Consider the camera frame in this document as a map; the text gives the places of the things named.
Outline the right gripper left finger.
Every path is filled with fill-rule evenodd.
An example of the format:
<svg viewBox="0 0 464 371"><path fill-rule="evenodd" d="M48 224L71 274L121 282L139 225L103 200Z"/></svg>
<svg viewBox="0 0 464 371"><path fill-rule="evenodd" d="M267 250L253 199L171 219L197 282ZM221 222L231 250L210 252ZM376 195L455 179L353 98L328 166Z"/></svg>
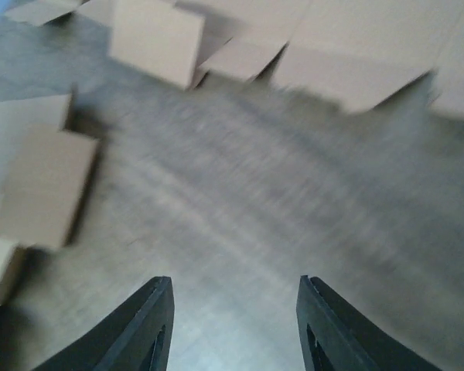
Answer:
<svg viewBox="0 0 464 371"><path fill-rule="evenodd" d="M170 277L154 277L37 370L167 370L174 322Z"/></svg>

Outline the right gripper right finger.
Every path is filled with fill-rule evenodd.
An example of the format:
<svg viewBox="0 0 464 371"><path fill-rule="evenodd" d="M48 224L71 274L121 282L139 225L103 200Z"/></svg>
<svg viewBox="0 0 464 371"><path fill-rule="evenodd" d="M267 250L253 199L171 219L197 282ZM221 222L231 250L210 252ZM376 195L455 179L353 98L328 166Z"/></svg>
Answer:
<svg viewBox="0 0 464 371"><path fill-rule="evenodd" d="M300 277L296 304L307 370L437 370L378 328L318 277Z"/></svg>

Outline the cardboard box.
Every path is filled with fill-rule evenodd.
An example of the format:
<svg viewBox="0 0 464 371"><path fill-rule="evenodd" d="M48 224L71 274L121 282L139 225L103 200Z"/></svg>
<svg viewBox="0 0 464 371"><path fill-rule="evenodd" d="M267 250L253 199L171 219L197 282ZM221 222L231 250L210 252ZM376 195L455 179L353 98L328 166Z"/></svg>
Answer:
<svg viewBox="0 0 464 371"><path fill-rule="evenodd" d="M348 113L434 73L430 108L464 119L464 1L117 1L109 54L183 90L276 62L275 87Z"/></svg>

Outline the flat cardboard blank middle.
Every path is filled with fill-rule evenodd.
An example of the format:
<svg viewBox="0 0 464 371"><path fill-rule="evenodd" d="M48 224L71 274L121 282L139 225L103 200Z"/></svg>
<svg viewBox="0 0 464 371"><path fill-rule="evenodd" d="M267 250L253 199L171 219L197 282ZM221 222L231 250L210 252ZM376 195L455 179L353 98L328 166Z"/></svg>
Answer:
<svg viewBox="0 0 464 371"><path fill-rule="evenodd" d="M71 91L0 102L0 305L29 247L64 247L99 141L71 127Z"/></svg>

